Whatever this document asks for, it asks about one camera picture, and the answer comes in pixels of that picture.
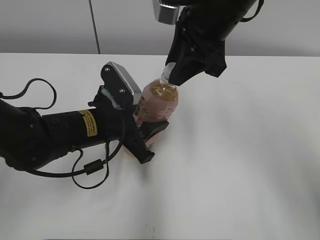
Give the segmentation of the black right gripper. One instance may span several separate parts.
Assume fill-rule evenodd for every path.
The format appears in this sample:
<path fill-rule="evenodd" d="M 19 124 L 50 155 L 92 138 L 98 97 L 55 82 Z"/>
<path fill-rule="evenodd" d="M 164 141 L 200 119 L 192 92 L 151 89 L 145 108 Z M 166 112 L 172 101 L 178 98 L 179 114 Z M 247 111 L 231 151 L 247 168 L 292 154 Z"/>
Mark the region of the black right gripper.
<path fill-rule="evenodd" d="M 175 25 L 165 65 L 175 63 L 168 82 L 181 86 L 199 73 L 219 77 L 227 68 L 225 41 L 209 39 L 196 28 L 195 11 L 185 7 Z"/>

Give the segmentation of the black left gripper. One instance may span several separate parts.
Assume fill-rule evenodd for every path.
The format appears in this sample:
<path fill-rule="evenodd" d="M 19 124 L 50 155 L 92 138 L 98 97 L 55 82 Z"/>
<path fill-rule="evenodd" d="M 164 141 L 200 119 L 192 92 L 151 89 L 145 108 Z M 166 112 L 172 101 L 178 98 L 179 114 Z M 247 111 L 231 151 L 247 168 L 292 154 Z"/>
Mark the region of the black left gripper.
<path fill-rule="evenodd" d="M 133 97 L 120 96 L 115 103 L 119 105 L 119 109 L 114 108 L 112 101 L 101 92 L 95 95 L 93 101 L 88 102 L 95 110 L 98 134 L 104 140 L 121 140 L 122 145 L 140 164 L 150 162 L 155 153 L 146 147 L 142 138 L 151 138 L 164 131 L 169 122 L 144 121 L 138 129 L 132 113 Z"/>

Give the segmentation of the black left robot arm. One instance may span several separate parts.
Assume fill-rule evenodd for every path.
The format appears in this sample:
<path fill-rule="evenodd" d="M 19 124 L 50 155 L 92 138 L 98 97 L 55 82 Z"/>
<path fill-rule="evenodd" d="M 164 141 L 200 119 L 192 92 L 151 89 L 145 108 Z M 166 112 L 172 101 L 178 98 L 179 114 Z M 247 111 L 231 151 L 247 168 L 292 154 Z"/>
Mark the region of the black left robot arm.
<path fill-rule="evenodd" d="M 99 93 L 89 109 L 40 115 L 31 107 L 15 107 L 0 102 L 0 155 L 18 171 L 38 170 L 76 149 L 85 149 L 107 141 L 122 144 L 141 164 L 155 155 L 145 141 L 169 125 L 145 122 L 137 127 L 132 106 L 115 109 Z"/>

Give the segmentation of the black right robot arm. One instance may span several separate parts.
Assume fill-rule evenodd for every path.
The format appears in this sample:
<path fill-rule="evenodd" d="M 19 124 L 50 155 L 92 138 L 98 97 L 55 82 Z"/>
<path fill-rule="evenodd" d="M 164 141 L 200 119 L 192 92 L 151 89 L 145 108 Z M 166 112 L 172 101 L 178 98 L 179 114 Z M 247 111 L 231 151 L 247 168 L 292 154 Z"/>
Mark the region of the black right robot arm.
<path fill-rule="evenodd" d="M 180 0 L 183 5 L 166 64 L 174 63 L 168 82 L 180 86 L 204 72 L 218 78 L 227 68 L 225 41 L 238 23 L 251 21 L 245 15 L 262 0 Z"/>

